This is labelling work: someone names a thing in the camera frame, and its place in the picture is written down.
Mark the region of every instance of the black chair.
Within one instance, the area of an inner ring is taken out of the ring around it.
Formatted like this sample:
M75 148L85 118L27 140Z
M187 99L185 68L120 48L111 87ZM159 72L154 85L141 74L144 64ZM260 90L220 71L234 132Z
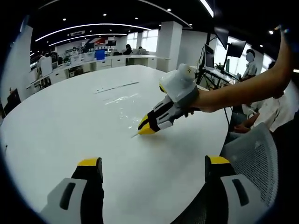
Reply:
M7 98L7 104L4 107L5 115L8 115L17 105L21 103L18 90L15 89Z

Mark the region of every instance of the white wall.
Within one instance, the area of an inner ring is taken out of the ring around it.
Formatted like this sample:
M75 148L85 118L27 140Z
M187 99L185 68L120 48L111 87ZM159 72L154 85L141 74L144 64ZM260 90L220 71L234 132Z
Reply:
M27 78L30 73L30 43L33 28L25 26L15 40L7 57L1 80L1 102L5 106L9 88L18 89L21 101L26 99Z
M142 33L138 33L137 35L137 49L142 46Z
M82 42L86 43L88 40L89 39L81 40L81 41L74 41L74 42L71 42L71 43L66 43L66 44L57 46L55 49L56 49L56 52L57 52L59 57L65 57L65 51L66 50L73 49L73 47L78 48L79 46L81 46Z
M196 66L199 60L201 49L206 43L207 33L183 30L181 45L178 55L178 66L182 63L189 66ZM209 46L214 50L216 49L217 39L212 40Z
M116 49L121 52L121 50L126 49L127 36L119 37L116 39Z
M174 21L163 22L157 44L157 56L170 58L168 70L175 70L178 64L182 26Z

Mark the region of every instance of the window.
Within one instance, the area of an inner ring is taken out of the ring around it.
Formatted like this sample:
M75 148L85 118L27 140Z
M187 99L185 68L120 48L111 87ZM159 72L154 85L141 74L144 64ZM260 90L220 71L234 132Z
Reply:
M142 48L150 52L156 52L157 44L158 44L158 34L159 34L158 29L144 31L142 33L142 41L141 41Z
M274 60L270 58L268 55L264 54L263 55L263 66L261 72L264 72L268 70L269 64L273 62Z
M127 44L130 44L132 49L137 48L137 36L138 36L137 32L128 34Z
M234 43L239 40L229 37L228 38L228 43ZM242 52L242 55L240 58L237 57L230 57L228 56L229 59L229 72L237 75L238 73L243 76L245 70L246 70L246 65L248 64L246 60L246 51L248 49L251 49L251 46L249 44L246 44L244 47L244 50ZM217 40L217 45L216 45L216 51L214 55L214 62L219 64L224 64L225 56L226 56L227 50L224 49L223 45L219 40Z

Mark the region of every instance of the white pillar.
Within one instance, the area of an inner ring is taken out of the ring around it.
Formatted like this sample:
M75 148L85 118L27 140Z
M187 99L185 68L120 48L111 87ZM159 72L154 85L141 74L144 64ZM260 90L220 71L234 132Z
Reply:
M177 22L162 22L159 31L157 56L170 58L168 70L175 70L178 63L178 53L181 44L182 26Z
M141 45L141 42L142 42L142 33L138 33L138 36L137 36L137 49L142 46Z
M8 54L1 79L1 102L3 107L7 104L10 95L9 88L18 89L20 100L26 99L26 87L29 85L30 44L33 28L25 26L16 38Z

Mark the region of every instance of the desk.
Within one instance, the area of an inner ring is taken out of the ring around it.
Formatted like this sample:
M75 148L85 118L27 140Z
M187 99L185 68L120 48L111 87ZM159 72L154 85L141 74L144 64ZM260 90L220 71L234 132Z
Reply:
M193 68L194 71L197 70L197 67L196 67L196 66L191 66L191 68ZM220 71L219 71L220 74L212 73L212 72L209 71L209 70L205 70L204 72L205 72L205 73L208 73L209 75L211 75L211 76L213 76L213 77L215 77L215 78L218 79L218 82L217 82L217 85L216 85L216 86L219 86L219 84L220 84L220 80L224 81L225 83L230 83L230 84L235 84L235 82L236 82L235 79L233 79L233 78L231 78L231 77L229 77L229 76L227 76L227 75L225 75L225 74L221 74Z
M79 161L99 156L104 223L164 224L183 212L205 183L205 155L219 155L228 124L223 110L195 112L132 138L165 97L159 90L164 75L140 65L90 72L49 86L7 115L1 144L8 145L8 168L35 211Z
M80 62L75 65L65 66L62 65L53 70L52 73L39 78L38 80L32 82L26 89L34 86L36 83L40 82L42 79L50 77L52 84L55 84L57 81L63 81L69 78L68 69L77 67L77 66L88 66L86 70L101 70L101 69L108 69L113 67L121 67L126 65L126 59L133 60L131 64L140 64L150 68L158 69L161 71L168 72L168 63L169 58L165 57L158 57L155 55L121 55L121 56L108 56L105 57L104 60L92 60L88 62ZM54 77L56 74L59 74L59 78L51 78Z

